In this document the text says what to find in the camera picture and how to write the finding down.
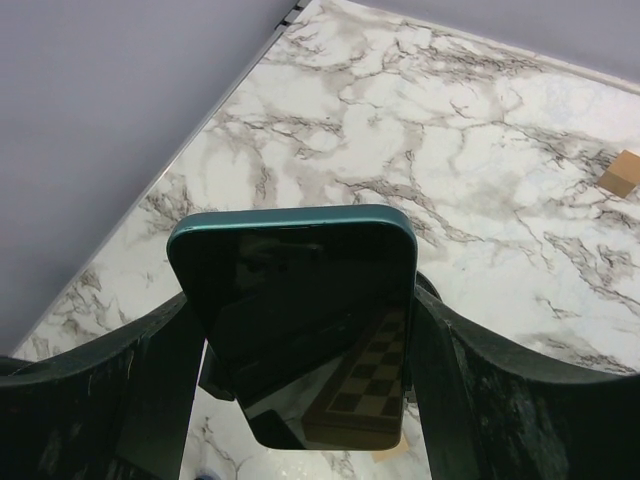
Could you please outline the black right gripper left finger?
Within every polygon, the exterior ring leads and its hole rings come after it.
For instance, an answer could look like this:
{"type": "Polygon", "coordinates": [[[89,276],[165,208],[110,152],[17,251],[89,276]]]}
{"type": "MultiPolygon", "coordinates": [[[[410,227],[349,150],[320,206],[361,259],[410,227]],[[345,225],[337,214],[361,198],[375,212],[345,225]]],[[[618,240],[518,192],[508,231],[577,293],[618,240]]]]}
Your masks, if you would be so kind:
{"type": "Polygon", "coordinates": [[[178,478],[203,346],[178,294],[45,360],[2,357],[2,478],[178,478]]]}

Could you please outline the black phone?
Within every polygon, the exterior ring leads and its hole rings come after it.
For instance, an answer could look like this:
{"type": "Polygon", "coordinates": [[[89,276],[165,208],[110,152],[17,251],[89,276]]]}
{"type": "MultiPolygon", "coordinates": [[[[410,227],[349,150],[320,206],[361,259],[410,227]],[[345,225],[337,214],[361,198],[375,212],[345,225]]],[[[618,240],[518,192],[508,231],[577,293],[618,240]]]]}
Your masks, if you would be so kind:
{"type": "Polygon", "coordinates": [[[171,268],[255,439],[380,451],[402,434],[417,241],[386,205],[189,215],[171,268]]]}

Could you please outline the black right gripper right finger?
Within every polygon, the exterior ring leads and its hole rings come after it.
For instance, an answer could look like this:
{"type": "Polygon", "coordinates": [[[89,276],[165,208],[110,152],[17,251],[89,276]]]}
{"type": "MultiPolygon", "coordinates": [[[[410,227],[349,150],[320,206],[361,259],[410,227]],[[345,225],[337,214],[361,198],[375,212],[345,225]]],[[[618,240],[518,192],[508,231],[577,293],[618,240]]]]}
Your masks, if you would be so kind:
{"type": "Polygon", "coordinates": [[[638,376],[525,348],[423,287],[409,361],[432,478],[638,478],[638,376]]]}

